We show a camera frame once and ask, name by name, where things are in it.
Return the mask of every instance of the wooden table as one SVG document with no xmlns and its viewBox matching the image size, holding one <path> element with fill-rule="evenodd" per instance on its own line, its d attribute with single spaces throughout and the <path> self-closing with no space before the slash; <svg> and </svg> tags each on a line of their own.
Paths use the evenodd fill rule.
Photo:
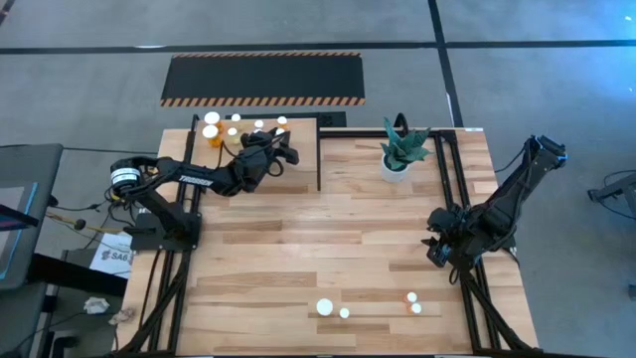
<svg viewBox="0 0 636 358">
<path fill-rule="evenodd" d="M 265 129 L 273 125 L 267 120 Z M 318 192 L 315 121 L 293 119 L 290 127 L 291 146 L 300 152 L 298 167 L 286 165 L 282 177 L 266 178 L 254 194 L 202 197 L 204 232 L 192 255 L 177 354 L 470 353 L 459 284 L 448 283 L 450 268 L 435 267 L 420 243 L 430 236 L 428 214 L 445 206 L 434 153 L 414 163 L 404 181 L 390 184 L 380 175 L 385 139 L 322 139 Z M 182 159 L 186 133 L 165 130 L 159 155 Z M 202 140 L 201 127 L 198 136 L 193 163 L 213 166 L 217 156 Z M 486 137 L 463 129 L 457 137 L 476 204 L 497 188 Z M 432 140 L 424 146 L 434 150 Z M 451 184 L 459 198 L 456 183 Z M 166 184 L 159 190 L 174 200 L 176 188 Z M 154 255 L 135 257 L 123 307 L 139 311 Z M 488 254 L 484 262 L 496 307 L 536 346 L 516 264 L 503 253 Z M 409 291 L 417 293 L 422 314 L 408 312 L 403 298 Z M 318 315 L 320 298 L 334 301 L 332 316 Z M 350 309 L 350 318 L 337 316 L 341 307 Z M 164 316 L 160 348 L 167 342 L 171 312 L 169 307 Z M 479 307 L 477 317 L 487 345 Z M 119 325 L 121 344 L 137 324 Z"/>
</svg>

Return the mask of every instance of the orange and black hazard stripe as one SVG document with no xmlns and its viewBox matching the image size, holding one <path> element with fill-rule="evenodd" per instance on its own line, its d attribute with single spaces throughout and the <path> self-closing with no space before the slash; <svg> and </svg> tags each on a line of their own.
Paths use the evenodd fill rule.
<svg viewBox="0 0 636 358">
<path fill-rule="evenodd" d="M 220 97 L 220 98 L 162 98 L 161 106 L 275 106 L 275 105 L 363 105 L 367 100 L 358 97 Z"/>
<path fill-rule="evenodd" d="M 161 95 L 165 107 L 365 104 L 358 52 L 179 54 Z"/>
</svg>

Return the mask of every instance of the paper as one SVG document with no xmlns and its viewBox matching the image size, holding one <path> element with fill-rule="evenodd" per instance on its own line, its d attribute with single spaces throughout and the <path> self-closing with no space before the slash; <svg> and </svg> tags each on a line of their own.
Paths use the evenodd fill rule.
<svg viewBox="0 0 636 358">
<path fill-rule="evenodd" d="M 106 273 L 116 273 L 129 278 L 132 266 L 131 237 L 125 233 L 104 234 L 90 263 L 90 269 Z"/>
</svg>

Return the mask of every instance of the raised wooden platform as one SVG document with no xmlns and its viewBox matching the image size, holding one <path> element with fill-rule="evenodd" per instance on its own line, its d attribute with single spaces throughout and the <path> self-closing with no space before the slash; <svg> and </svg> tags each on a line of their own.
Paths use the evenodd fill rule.
<svg viewBox="0 0 636 358">
<path fill-rule="evenodd" d="M 254 194 L 202 197 L 205 232 L 192 255 L 177 354 L 470 353 L 459 285 L 448 283 L 450 268 L 431 264 L 419 242 L 430 236 L 428 214 L 445 206 L 434 153 L 413 164 L 404 181 L 390 184 L 380 176 L 385 139 L 323 139 L 322 191 L 315 192 L 310 174 L 317 170 L 316 143 L 309 134 L 315 136 L 314 122 L 290 123 L 291 145 L 301 153 L 298 168 L 286 165 L 283 177 L 267 178 Z M 186 133 L 164 131 L 160 155 L 181 159 Z M 497 188 L 486 138 L 463 129 L 457 137 L 476 204 Z M 216 165 L 217 155 L 199 139 L 193 163 Z M 434 151 L 432 140 L 424 146 Z M 176 185 L 160 192 L 174 199 Z M 124 307 L 140 309 L 153 258 L 135 257 Z M 499 253 L 484 261 L 495 305 L 522 339 L 536 345 L 516 264 Z M 158 281 L 155 274 L 154 289 Z M 422 314 L 409 313 L 402 302 L 409 291 L 417 292 Z M 323 297 L 335 303 L 332 317 L 315 311 Z M 155 299 L 156 290 L 149 308 Z M 341 307 L 350 309 L 350 318 L 337 317 Z M 169 307 L 165 317 L 171 312 Z M 136 328 L 136 320 L 121 324 L 120 343 Z M 486 329 L 481 333 L 486 345 Z"/>
</svg>

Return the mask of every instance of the wooden board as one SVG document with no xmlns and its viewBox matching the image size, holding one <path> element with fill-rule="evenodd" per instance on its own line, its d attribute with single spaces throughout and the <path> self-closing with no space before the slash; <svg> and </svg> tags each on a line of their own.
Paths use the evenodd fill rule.
<svg viewBox="0 0 636 358">
<path fill-rule="evenodd" d="M 166 130 L 160 154 L 178 157 L 185 133 Z M 486 138 L 483 132 L 457 135 L 476 204 L 497 187 Z M 427 260 L 420 243 L 430 236 L 428 214 L 444 206 L 436 157 L 430 154 L 411 166 L 404 181 L 389 184 L 380 176 L 381 142 L 322 140 L 320 193 L 202 198 L 205 231 L 192 256 L 178 355 L 470 352 L 459 286 L 448 283 L 450 268 Z M 206 143 L 197 144 L 197 164 L 204 164 L 202 153 L 209 151 L 201 144 Z M 434 150 L 432 141 L 424 146 Z M 450 169 L 450 151 L 445 153 Z M 269 179 L 274 185 L 282 178 Z M 176 185 L 160 190 L 174 198 Z M 459 200 L 456 188 L 454 197 Z M 153 258 L 154 253 L 135 257 L 124 307 L 140 309 Z M 536 345 L 515 263 L 500 253 L 484 261 L 496 306 L 522 339 Z M 409 291 L 418 294 L 422 314 L 408 312 L 403 298 Z M 320 298 L 334 301 L 330 317 L 318 315 Z M 341 307 L 350 309 L 350 318 L 337 316 Z M 480 323 L 486 345 L 483 319 Z M 137 321 L 119 325 L 122 344 L 136 327 Z"/>
</svg>

